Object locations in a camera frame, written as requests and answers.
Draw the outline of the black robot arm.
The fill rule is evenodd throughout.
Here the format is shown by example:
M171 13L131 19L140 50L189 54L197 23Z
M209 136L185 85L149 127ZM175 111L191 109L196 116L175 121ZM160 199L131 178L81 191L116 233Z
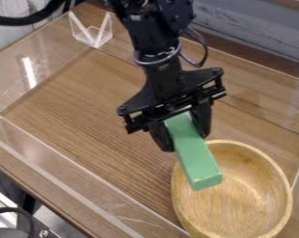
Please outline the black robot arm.
M117 107L129 133L148 132L164 152L175 151L167 120L181 113L192 116L197 134L211 133L212 105L225 96L224 70L197 68L187 71L181 61L184 32L195 19L193 0L108 0L125 27L133 46L133 59L147 81L140 91Z

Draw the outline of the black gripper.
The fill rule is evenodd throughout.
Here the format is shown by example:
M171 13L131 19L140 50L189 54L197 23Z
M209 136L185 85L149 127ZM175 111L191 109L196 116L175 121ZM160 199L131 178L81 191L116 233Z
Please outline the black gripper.
M149 131L163 152L173 152L173 140L163 121L189 112L193 126L205 139L211 133L212 105L225 96L221 67L185 71L179 59L145 65L147 82L117 108L128 133Z

